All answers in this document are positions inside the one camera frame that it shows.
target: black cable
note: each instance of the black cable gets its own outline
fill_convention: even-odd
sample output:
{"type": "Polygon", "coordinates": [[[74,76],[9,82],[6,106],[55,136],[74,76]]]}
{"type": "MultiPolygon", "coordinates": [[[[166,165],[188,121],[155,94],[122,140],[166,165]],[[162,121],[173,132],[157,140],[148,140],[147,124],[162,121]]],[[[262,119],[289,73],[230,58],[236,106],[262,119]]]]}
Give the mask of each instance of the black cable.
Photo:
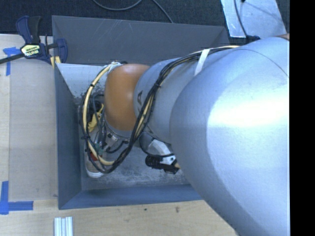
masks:
{"type": "MultiPolygon", "coordinates": [[[[215,52],[219,52],[219,51],[223,51],[223,50],[226,50],[226,49],[230,49],[230,47],[227,47],[227,48],[220,48],[220,49],[214,49],[214,50],[211,50],[208,55],[210,54],[213,54],[215,52]]],[[[94,143],[91,141],[91,138],[90,138],[90,135],[89,135],[89,130],[88,130],[88,123],[87,123],[87,127],[86,127],[86,131],[83,127],[83,116],[82,116],[82,110],[83,110],[83,104],[84,104],[84,101],[85,101],[85,98],[86,98],[86,95],[87,95],[87,92],[89,89],[87,89],[87,92],[85,93],[85,95],[83,96],[83,99],[82,99],[82,103],[81,103],[81,106],[80,106],[80,113],[81,113],[81,128],[82,128],[82,132],[83,132],[83,138],[85,139],[86,141],[86,144],[87,144],[87,153],[88,153],[88,156],[89,156],[89,159],[91,160],[91,162],[93,163],[93,165],[95,166],[95,168],[104,173],[104,174],[108,174],[108,173],[111,173],[113,172],[123,161],[124,159],[128,156],[128,154],[130,153],[134,143],[136,142],[136,140],[140,137],[140,134],[143,132],[143,130],[145,129],[145,127],[148,125],[149,123],[149,120],[150,120],[150,117],[151,117],[151,114],[153,112],[153,109],[154,109],[154,104],[155,104],[155,99],[156,99],[156,96],[157,96],[157,91],[159,90],[159,88],[161,87],[161,84],[163,83],[163,81],[165,80],[165,78],[167,77],[167,75],[177,66],[177,65],[180,65],[184,62],[189,62],[189,61],[194,61],[194,60],[197,60],[200,58],[200,55],[201,55],[201,52],[198,52],[198,53],[194,53],[194,54],[190,54],[186,57],[183,57],[183,58],[180,58],[180,59],[177,59],[173,62],[170,62],[168,65],[166,65],[162,71],[160,72],[159,74],[159,77],[158,79],[156,80],[156,82],[154,83],[154,85],[152,86],[152,88],[150,89],[149,93],[147,94],[146,98],[145,98],[145,101],[141,107],[141,110],[139,112],[139,115],[137,117],[137,120],[136,120],[136,123],[135,123],[135,126],[132,130],[132,134],[131,134],[131,137],[130,137],[130,140],[129,140],[129,143],[128,143],[128,146],[121,152],[121,154],[117,157],[117,159],[114,161],[114,163],[111,165],[110,168],[105,168],[103,164],[102,165],[102,169],[100,167],[97,166],[97,164],[93,161],[90,153],[91,153],[91,150],[89,148],[89,142],[91,143],[91,146],[94,148],[94,150],[96,151],[96,154],[97,154],[97,157],[99,159],[99,155],[98,155],[98,151],[94,145],[94,143]],[[147,104],[149,103],[150,99],[153,99],[152,101],[152,104],[149,106],[149,111],[148,111],[148,114],[144,114],[146,108],[147,108],[147,104]]]]}
{"type": "MultiPolygon", "coordinates": [[[[124,10],[128,10],[128,9],[131,9],[131,8],[134,8],[135,6],[137,6],[142,0],[139,0],[138,2],[136,2],[135,4],[129,6],[129,7],[126,7],[126,8],[109,8],[109,7],[106,7],[102,4],[100,4],[99,2],[97,2],[96,0],[92,0],[95,4],[97,4],[98,6],[100,6],[101,8],[103,9],[107,9],[107,10],[111,10],[111,11],[124,11],[124,10]]],[[[168,20],[171,22],[171,23],[174,23],[173,20],[170,18],[170,16],[167,14],[167,12],[163,9],[163,7],[156,1],[156,0],[152,0],[158,7],[159,9],[167,16],[168,20]]]]}
{"type": "Polygon", "coordinates": [[[101,128],[101,125],[100,125],[100,122],[99,122],[99,119],[98,119],[98,115],[97,115],[97,109],[96,109],[96,105],[95,105],[95,98],[100,96],[100,95],[104,96],[104,94],[94,94],[92,96],[92,106],[93,106],[93,112],[94,112],[93,114],[94,114],[94,116],[96,118],[96,123],[97,123],[97,126],[98,126],[98,130],[100,131],[99,137],[98,137],[98,141],[99,141],[100,137],[102,138],[103,134],[102,134],[102,128],[101,128]]]}
{"type": "Polygon", "coordinates": [[[125,142],[125,141],[122,141],[122,142],[118,145],[118,147],[117,147],[116,149],[114,149],[114,150],[109,150],[109,148],[108,148],[105,152],[108,153],[108,154],[113,154],[113,153],[119,151],[120,148],[121,148],[124,144],[126,144],[126,142],[125,142]]]}

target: clamp handle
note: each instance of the clamp handle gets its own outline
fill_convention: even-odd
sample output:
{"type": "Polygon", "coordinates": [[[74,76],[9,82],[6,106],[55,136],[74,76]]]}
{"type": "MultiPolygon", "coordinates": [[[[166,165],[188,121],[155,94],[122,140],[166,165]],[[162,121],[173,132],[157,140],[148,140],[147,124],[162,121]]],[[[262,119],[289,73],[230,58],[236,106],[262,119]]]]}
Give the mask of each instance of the clamp handle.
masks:
{"type": "Polygon", "coordinates": [[[23,16],[16,22],[16,29],[25,41],[26,44],[40,43],[38,25],[41,21],[40,16],[23,16]]]}

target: cable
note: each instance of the cable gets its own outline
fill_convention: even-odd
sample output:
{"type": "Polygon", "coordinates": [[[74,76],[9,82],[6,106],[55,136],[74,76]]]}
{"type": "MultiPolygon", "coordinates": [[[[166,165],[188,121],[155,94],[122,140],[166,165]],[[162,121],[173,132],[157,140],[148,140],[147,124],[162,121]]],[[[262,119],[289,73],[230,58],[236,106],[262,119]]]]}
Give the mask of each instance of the cable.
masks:
{"type": "MultiPolygon", "coordinates": [[[[131,8],[134,8],[136,7],[142,0],[139,0],[138,2],[136,2],[135,4],[129,6],[129,7],[126,7],[126,8],[109,8],[109,7],[106,7],[102,4],[100,4],[99,2],[97,2],[96,0],[92,0],[95,4],[97,4],[98,6],[100,6],[101,8],[103,9],[107,9],[107,10],[111,10],[111,11],[124,11],[124,10],[128,10],[128,9],[131,9],[131,8]]],[[[167,16],[168,20],[171,22],[171,23],[174,23],[173,20],[170,18],[170,16],[167,14],[167,12],[163,9],[163,7],[156,1],[156,0],[152,0],[158,7],[159,9],[167,16]]]]}
{"type": "MultiPolygon", "coordinates": [[[[231,48],[235,48],[237,46],[228,46],[228,47],[218,47],[218,48],[212,48],[210,50],[210,52],[208,53],[208,55],[213,54],[215,52],[219,52],[219,51],[223,51],[226,49],[231,49],[231,48]]],[[[80,106],[80,113],[81,113],[81,127],[82,127],[82,132],[83,132],[83,139],[85,139],[86,144],[87,144],[87,153],[89,156],[89,159],[91,160],[91,162],[93,163],[94,167],[105,174],[108,174],[112,171],[114,171],[123,161],[124,159],[128,156],[128,154],[130,153],[134,143],[137,141],[137,139],[140,137],[140,135],[142,134],[142,132],[144,131],[145,127],[148,125],[151,114],[153,112],[154,109],[154,104],[155,104],[155,99],[157,96],[157,92],[159,90],[159,88],[161,87],[161,85],[163,84],[164,80],[166,79],[166,77],[170,74],[170,72],[178,65],[185,63],[185,62],[191,62],[194,60],[198,60],[200,58],[201,52],[196,52],[196,53],[192,53],[186,57],[177,59],[173,62],[170,62],[168,65],[166,65],[162,71],[160,72],[158,79],[156,80],[156,82],[154,83],[154,85],[152,86],[152,88],[150,89],[149,93],[147,94],[144,103],[141,107],[141,110],[139,112],[139,115],[137,117],[135,126],[132,130],[131,133],[131,137],[128,143],[128,146],[121,152],[121,154],[114,160],[114,161],[107,161],[104,160],[104,158],[100,157],[98,155],[97,149],[95,147],[95,144],[92,142],[90,135],[89,135],[89,130],[88,130],[88,123],[87,123],[87,108],[88,108],[88,104],[89,104],[89,99],[92,93],[93,88],[95,87],[95,85],[98,83],[99,79],[106,73],[108,72],[112,67],[116,66],[116,65],[120,65],[117,62],[113,62],[110,65],[108,65],[107,67],[105,67],[103,70],[101,70],[98,75],[96,76],[96,78],[92,81],[92,83],[90,84],[86,94],[83,97],[81,106],[80,106]],[[94,157],[96,157],[99,162],[101,163],[102,169],[100,167],[97,166],[97,164],[93,161],[92,157],[90,154],[93,154],[94,157]]]]}
{"type": "Polygon", "coordinates": [[[242,28],[242,30],[243,30],[243,32],[244,32],[244,34],[245,34],[245,37],[248,38],[247,32],[245,31],[245,28],[244,28],[244,26],[243,26],[243,23],[242,23],[240,14],[239,14],[239,12],[238,12],[236,0],[234,0],[234,6],[235,6],[236,15],[237,15],[238,21],[240,22],[241,28],[242,28]]]}
{"type": "Polygon", "coordinates": [[[234,6],[235,6],[235,11],[236,11],[236,15],[237,15],[238,21],[239,21],[239,23],[241,25],[241,28],[242,28],[242,30],[243,30],[243,32],[245,34],[246,43],[249,44],[249,43],[251,43],[253,41],[259,40],[260,39],[259,36],[256,36],[256,35],[255,36],[251,36],[251,35],[247,34],[247,32],[246,32],[246,30],[245,30],[245,28],[243,26],[243,23],[242,23],[242,20],[241,20],[238,8],[237,8],[236,0],[234,0],[234,6]]]}
{"type": "Polygon", "coordinates": [[[139,0],[138,2],[136,2],[135,4],[129,6],[129,7],[126,7],[126,8],[109,8],[109,7],[106,7],[100,3],[98,3],[96,0],[93,0],[93,2],[95,2],[98,6],[106,9],[106,10],[112,10],[112,11],[123,11],[123,10],[129,10],[131,8],[134,8],[136,7],[142,0],[139,0]]]}

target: wire bundle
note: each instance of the wire bundle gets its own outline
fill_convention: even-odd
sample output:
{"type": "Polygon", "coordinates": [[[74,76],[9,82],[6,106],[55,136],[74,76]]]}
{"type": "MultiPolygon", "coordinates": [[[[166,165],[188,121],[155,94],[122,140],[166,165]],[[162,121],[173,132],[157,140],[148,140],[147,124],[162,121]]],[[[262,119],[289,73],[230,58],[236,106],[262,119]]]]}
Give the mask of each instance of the wire bundle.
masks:
{"type": "MultiPolygon", "coordinates": [[[[237,46],[224,46],[224,47],[212,48],[212,49],[210,49],[208,55],[213,54],[215,52],[235,48],[235,47],[237,47],[237,46]]],[[[167,76],[174,70],[174,68],[176,66],[178,66],[182,63],[185,63],[185,62],[196,61],[200,58],[200,55],[201,55],[201,51],[196,52],[196,53],[192,53],[188,56],[185,56],[183,58],[179,58],[173,62],[170,62],[168,65],[166,65],[161,70],[156,82],[151,87],[150,91],[148,92],[148,94],[144,100],[144,103],[143,103],[142,108],[141,108],[139,115],[137,117],[137,120],[136,120],[135,126],[133,128],[133,131],[131,133],[131,137],[130,137],[130,140],[129,140],[127,147],[121,152],[121,154],[114,161],[106,161],[105,159],[103,159],[102,157],[100,157],[98,155],[95,143],[91,140],[90,135],[89,135],[89,131],[88,131],[87,108],[89,105],[89,99],[90,99],[92,90],[95,87],[95,85],[98,83],[99,79],[106,72],[108,72],[113,66],[120,65],[120,64],[113,62],[112,64],[108,65],[107,67],[105,67],[103,70],[101,70],[98,73],[96,78],[90,84],[87,92],[85,93],[83,100],[82,100],[81,107],[80,107],[81,127],[82,127],[82,132],[83,132],[83,139],[85,139],[85,141],[87,143],[86,147],[87,147],[88,156],[98,171],[100,171],[104,174],[111,173],[113,170],[115,170],[124,161],[124,159],[130,153],[134,143],[138,140],[138,138],[141,136],[142,132],[144,131],[144,129],[148,125],[149,120],[150,120],[150,116],[151,116],[153,109],[154,109],[154,104],[155,104],[157,92],[161,88],[161,86],[162,86],[163,82],[165,81],[165,79],[167,78],[167,76]],[[102,168],[98,167],[96,165],[96,163],[92,160],[91,155],[90,155],[91,153],[100,161],[102,168]]]]}

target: white cable tie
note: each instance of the white cable tie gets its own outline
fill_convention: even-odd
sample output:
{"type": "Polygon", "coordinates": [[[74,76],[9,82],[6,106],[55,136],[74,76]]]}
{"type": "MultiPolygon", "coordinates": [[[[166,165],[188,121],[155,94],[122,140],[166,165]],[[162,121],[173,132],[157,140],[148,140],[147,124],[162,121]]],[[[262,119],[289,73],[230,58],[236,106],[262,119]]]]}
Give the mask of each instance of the white cable tie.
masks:
{"type": "Polygon", "coordinates": [[[208,53],[210,51],[210,48],[209,49],[204,49],[202,52],[201,52],[201,55],[200,55],[200,58],[199,58],[199,61],[198,61],[198,64],[197,64],[197,67],[195,69],[195,74],[194,76],[196,76],[198,73],[201,72],[202,68],[203,68],[203,64],[208,56],[208,53]]]}

